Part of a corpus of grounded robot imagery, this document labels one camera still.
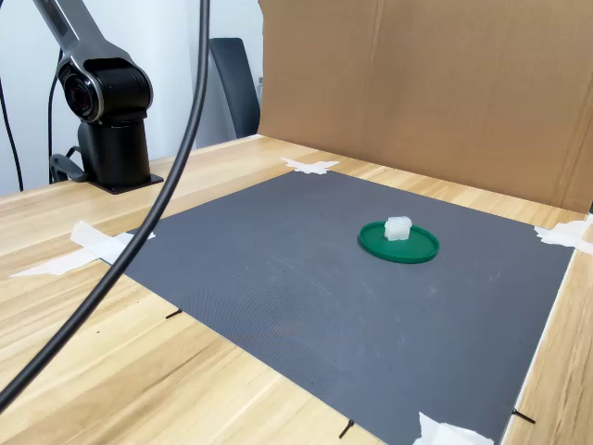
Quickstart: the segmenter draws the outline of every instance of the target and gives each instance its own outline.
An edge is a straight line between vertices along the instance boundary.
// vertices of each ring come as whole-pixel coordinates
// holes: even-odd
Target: green lid
[[[408,239],[389,241],[385,238],[385,221],[371,222],[360,229],[359,241],[375,257],[406,264],[430,261],[438,253],[436,237],[415,225]]]

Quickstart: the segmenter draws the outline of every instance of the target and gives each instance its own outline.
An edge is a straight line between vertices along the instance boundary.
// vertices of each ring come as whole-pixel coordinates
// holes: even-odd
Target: wooden tabletop
[[[410,172],[253,136],[190,157],[165,216],[290,171],[280,157],[315,162],[516,221],[551,228],[584,215]],[[171,159],[152,163],[165,176]],[[140,225],[161,185],[112,196],[53,184],[0,200],[0,386],[86,297],[102,261],[60,276],[9,278],[78,248],[72,226],[108,235]],[[122,277],[105,301],[0,416],[0,441],[65,443],[381,443],[189,315]],[[593,257],[575,253],[527,377],[506,443],[593,443]]]

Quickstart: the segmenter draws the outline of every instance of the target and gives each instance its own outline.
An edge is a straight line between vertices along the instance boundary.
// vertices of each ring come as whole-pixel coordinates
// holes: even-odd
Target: white cube
[[[407,216],[392,216],[385,222],[385,238],[389,241],[410,237],[411,219]]]

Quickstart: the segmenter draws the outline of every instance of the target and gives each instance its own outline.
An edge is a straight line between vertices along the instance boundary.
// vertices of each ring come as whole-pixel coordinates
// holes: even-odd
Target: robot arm
[[[148,76],[108,42],[82,0],[33,0],[61,46],[57,77],[82,121],[84,172],[63,155],[50,159],[55,180],[89,181],[121,193],[162,181],[150,174],[144,118],[152,103]]]
[[[145,117],[152,101],[148,76],[111,44],[82,0],[33,0],[64,51],[57,67],[68,105],[85,122]]]

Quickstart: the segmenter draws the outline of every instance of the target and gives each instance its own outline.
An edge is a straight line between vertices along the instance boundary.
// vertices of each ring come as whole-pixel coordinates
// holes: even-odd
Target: cardboard backdrop
[[[585,212],[590,0],[259,0],[259,132]]]

